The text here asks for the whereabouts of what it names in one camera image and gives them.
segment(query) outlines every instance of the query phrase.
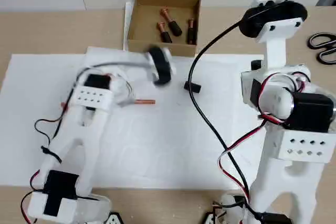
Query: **black scissors handle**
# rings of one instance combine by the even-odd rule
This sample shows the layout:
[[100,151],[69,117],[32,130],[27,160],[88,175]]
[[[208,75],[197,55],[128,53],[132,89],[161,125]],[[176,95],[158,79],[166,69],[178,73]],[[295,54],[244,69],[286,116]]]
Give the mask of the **black scissors handle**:
[[336,52],[336,47],[330,47],[326,51],[320,52],[317,54],[316,59],[324,65],[336,65],[336,60],[326,60],[324,58],[326,55],[332,54],[333,52]]
[[[314,44],[313,42],[314,39],[319,38],[319,37],[329,38],[329,40],[326,42],[319,43],[319,44]],[[324,65],[336,65],[336,60],[326,60],[325,59],[326,55],[336,52],[336,46],[334,45],[336,45],[336,35],[332,33],[317,33],[317,34],[312,35],[307,41],[307,46],[310,49],[325,48],[324,51],[320,52],[316,56],[316,59]]]
[[[313,40],[319,37],[326,37],[329,38],[330,40],[326,41],[326,42],[322,42],[319,44],[314,44]],[[327,48],[329,49],[329,47],[332,47],[334,44],[336,44],[336,35],[335,34],[331,34],[331,33],[317,33],[312,35],[308,41],[307,41],[307,46],[310,49],[320,49],[320,48]]]

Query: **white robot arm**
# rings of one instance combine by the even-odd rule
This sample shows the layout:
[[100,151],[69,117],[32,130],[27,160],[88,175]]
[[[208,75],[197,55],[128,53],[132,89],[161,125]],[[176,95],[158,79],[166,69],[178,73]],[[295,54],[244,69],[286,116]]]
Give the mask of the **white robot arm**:
[[[174,72],[170,52],[152,47],[146,57],[147,63],[107,62],[92,69],[110,65],[141,67],[153,77],[156,86],[169,83]],[[116,106],[113,88],[113,77],[92,73],[91,68],[85,68],[77,77],[64,108],[58,134],[48,148],[44,148],[44,153],[48,155],[33,176],[34,186],[39,189],[33,186],[35,191],[28,206],[29,216],[68,224],[103,222],[108,218],[112,208],[110,200],[92,195],[91,190],[100,140],[111,108]],[[77,175],[55,170],[77,145],[83,146],[85,155],[81,173]]]
[[[268,121],[257,177],[250,188],[250,206],[263,213],[279,195],[290,193],[293,207],[289,218],[265,215],[274,222],[263,222],[309,224],[324,164],[330,161],[336,144],[335,133],[329,132],[336,103],[330,92],[310,82],[305,65],[286,66],[285,40],[304,19],[283,17],[266,19],[256,37],[257,42],[266,43],[264,60],[260,68],[241,74],[244,103]],[[243,223],[260,221],[249,213]]]
[[[265,126],[257,177],[249,194],[245,185],[239,186],[244,191],[244,201],[224,195],[221,204],[214,204],[225,208],[224,224],[311,222],[324,164],[330,161],[336,144],[336,134],[330,130],[335,120],[336,98],[310,82],[311,74],[305,65],[286,65],[286,39],[295,34],[306,18],[307,11],[299,3],[254,0],[241,21],[218,35],[196,57],[198,60],[237,24],[245,36],[266,44],[263,61],[251,62],[251,71],[241,73],[243,102],[260,112],[264,121],[225,148],[218,159],[221,168],[223,155]],[[268,212],[282,193],[292,196],[288,217]],[[221,222],[212,216],[215,212],[209,213],[205,223]]]

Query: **white paper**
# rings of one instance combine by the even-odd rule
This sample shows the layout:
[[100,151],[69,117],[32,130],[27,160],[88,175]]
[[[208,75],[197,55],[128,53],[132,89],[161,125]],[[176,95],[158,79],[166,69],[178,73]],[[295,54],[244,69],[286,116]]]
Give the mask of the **white paper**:
[[[202,85],[196,99],[229,144],[256,126],[255,112],[240,97],[240,72],[260,56],[208,55],[196,67],[193,81]],[[0,95],[1,185],[28,185],[39,169],[45,137],[34,131],[38,118],[56,118],[78,68],[84,64],[118,60],[109,49],[89,48],[83,55],[16,55],[12,57]],[[222,152],[219,141],[195,111],[183,89],[190,58],[174,57],[177,75],[166,88],[136,81],[127,71],[138,98],[156,99],[156,105],[130,105],[113,111],[96,169],[97,187],[133,188],[235,188],[217,168]],[[49,133],[54,125],[42,125]],[[234,153],[249,181],[261,150],[261,140],[247,141]],[[62,169],[76,172],[84,157],[80,148],[71,152]],[[225,158],[223,164],[233,169]]]

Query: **open cardboard box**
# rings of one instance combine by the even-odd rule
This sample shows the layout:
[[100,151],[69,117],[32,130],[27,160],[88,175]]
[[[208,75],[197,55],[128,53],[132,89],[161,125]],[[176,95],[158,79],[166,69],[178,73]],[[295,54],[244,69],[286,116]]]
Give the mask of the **open cardboard box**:
[[[197,46],[198,18],[201,0],[135,0],[127,36],[130,51],[145,52],[150,45],[168,47],[174,56],[194,57]],[[167,21],[160,14],[161,8],[169,9],[169,14],[182,30],[182,35],[175,37],[168,28]],[[195,45],[187,43],[188,20],[195,19]],[[157,29],[158,22],[166,23],[166,31],[173,43],[163,43]]]

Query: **wooden table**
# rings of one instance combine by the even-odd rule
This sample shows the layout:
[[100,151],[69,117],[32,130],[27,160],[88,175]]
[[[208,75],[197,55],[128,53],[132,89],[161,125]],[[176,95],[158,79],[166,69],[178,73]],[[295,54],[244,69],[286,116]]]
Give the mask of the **wooden table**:
[[[306,39],[313,33],[336,33],[336,8],[311,7],[308,12],[308,20],[287,42],[288,63],[305,63],[315,84],[336,93],[335,67],[317,63],[317,52],[306,47]],[[201,8],[198,49],[241,18],[243,13],[243,8]],[[123,10],[0,13],[0,80],[3,80],[11,54],[83,54],[88,46],[121,49],[123,18]],[[209,52],[260,54],[262,46],[244,37],[237,29]],[[312,223],[336,222],[335,185],[336,155],[324,169]],[[28,188],[0,187],[0,223],[24,222],[19,203],[27,191]],[[204,212],[210,210],[212,200],[218,199],[222,193],[213,190],[139,189],[99,189],[95,192],[112,199],[115,210],[121,213],[126,224],[199,223]],[[290,208],[289,198],[284,195],[275,205],[286,212]]]

